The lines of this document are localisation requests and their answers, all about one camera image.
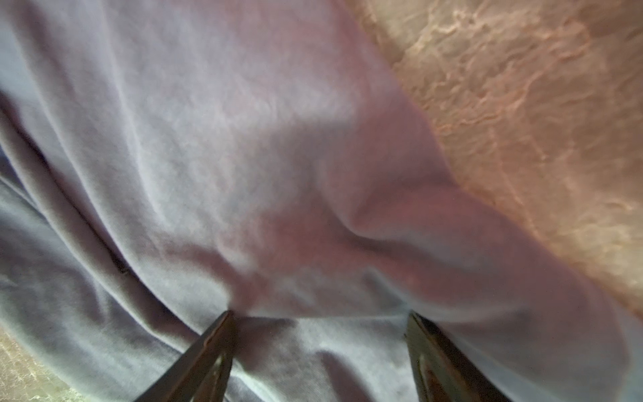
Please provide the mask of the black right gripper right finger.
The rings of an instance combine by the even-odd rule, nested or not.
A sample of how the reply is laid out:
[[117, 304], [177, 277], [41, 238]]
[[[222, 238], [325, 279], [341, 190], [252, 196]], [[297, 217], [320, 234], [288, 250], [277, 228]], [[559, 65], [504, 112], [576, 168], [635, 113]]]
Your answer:
[[509, 402], [435, 323], [412, 312], [405, 339], [422, 402]]

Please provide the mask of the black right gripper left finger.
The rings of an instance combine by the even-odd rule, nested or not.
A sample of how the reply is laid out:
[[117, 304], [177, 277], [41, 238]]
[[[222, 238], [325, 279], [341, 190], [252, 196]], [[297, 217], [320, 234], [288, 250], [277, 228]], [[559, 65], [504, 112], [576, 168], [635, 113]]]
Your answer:
[[222, 402], [235, 350], [236, 321], [226, 311], [137, 402]]

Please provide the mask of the grey-blue tank top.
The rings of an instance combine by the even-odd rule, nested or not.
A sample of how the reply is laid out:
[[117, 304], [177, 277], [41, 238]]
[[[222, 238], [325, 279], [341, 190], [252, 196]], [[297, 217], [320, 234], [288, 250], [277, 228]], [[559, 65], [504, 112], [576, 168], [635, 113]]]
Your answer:
[[1, 325], [133, 401], [223, 312], [228, 401], [414, 401], [438, 324], [515, 401], [639, 401], [642, 325], [453, 179], [338, 1], [4, 1]]

